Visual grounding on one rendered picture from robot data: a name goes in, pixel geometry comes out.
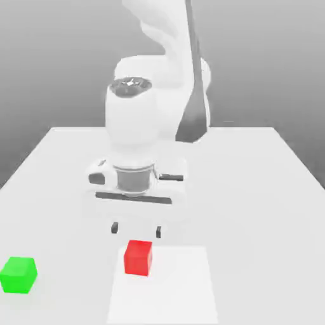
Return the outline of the small red cube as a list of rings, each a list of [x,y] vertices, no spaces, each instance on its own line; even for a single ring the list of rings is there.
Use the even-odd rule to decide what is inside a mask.
[[[126,274],[148,276],[152,265],[152,242],[130,240],[124,253]]]

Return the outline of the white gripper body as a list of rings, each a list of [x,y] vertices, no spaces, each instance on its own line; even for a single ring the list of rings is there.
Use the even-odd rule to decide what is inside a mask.
[[[144,196],[128,197],[90,189],[84,192],[84,210],[110,220],[179,220],[183,216],[183,191],[152,190]]]

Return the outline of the small green cube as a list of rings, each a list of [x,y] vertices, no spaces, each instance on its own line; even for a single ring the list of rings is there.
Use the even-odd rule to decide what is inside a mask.
[[[29,294],[37,275],[32,257],[11,256],[0,271],[0,285],[5,293]]]

